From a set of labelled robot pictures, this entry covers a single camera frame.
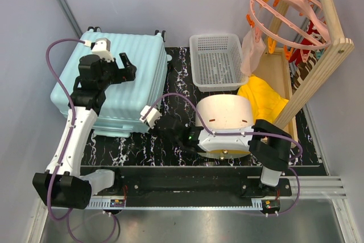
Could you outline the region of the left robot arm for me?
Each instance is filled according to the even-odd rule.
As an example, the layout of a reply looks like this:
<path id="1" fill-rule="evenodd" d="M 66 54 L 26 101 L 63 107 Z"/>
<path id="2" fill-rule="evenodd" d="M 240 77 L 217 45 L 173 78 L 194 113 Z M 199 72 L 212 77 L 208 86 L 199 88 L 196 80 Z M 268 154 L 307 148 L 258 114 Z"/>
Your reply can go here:
<path id="1" fill-rule="evenodd" d="M 114 171 L 99 170 L 80 174 L 86 142 L 106 100 L 106 90 L 114 84 L 134 81 L 137 68 L 127 54 L 119 54 L 123 68 L 116 61 L 106 61 L 91 54 L 80 58 L 78 71 L 69 95 L 67 123 L 58 148 L 41 173 L 37 172 L 32 184 L 48 208 L 84 209 L 93 195 L 105 190 L 110 195 L 122 191 L 123 181 Z"/>

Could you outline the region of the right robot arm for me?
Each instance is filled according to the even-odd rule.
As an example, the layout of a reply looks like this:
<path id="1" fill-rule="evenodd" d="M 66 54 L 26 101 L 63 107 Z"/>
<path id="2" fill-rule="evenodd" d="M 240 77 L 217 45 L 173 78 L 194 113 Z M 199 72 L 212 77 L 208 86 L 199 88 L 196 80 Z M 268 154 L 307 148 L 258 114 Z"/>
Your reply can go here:
<path id="1" fill-rule="evenodd" d="M 267 196 L 278 190 L 279 178 L 288 170 L 293 139 L 265 120 L 238 129 L 206 129 L 186 127 L 174 117 L 165 116 L 156 122 L 155 128 L 188 153 L 207 155 L 217 150 L 234 150 L 253 154 L 262 164 L 258 188 Z"/>

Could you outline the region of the white round drum box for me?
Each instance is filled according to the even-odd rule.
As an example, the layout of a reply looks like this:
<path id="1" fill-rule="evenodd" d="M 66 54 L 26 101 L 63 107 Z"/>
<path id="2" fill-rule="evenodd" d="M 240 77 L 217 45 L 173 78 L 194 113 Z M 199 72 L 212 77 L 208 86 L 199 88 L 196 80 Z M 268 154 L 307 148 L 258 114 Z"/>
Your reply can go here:
<path id="1" fill-rule="evenodd" d="M 197 104 L 196 126 L 205 124 L 218 133 L 236 133 L 234 136 L 214 136 L 203 132 L 198 138 L 198 155 L 212 159 L 234 159 L 250 154 L 248 141 L 254 125 L 251 104 L 248 99 L 232 94 L 218 94 L 203 98 Z"/>

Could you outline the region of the light blue hard-shell suitcase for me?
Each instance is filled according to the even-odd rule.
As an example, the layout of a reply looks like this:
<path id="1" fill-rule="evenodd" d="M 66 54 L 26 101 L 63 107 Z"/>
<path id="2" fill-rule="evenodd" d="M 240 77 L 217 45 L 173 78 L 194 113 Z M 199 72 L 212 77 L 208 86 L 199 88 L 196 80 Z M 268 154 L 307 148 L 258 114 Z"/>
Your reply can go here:
<path id="1" fill-rule="evenodd" d="M 146 133 L 140 120 L 143 108 L 151 106 L 162 94 L 167 77 L 166 31 L 154 35 L 116 34 L 89 27 L 82 40 L 110 41 L 110 53 L 118 68 L 129 61 L 136 67 L 135 79 L 112 84 L 105 90 L 106 100 L 93 126 L 97 135 L 128 138 L 132 133 Z"/>

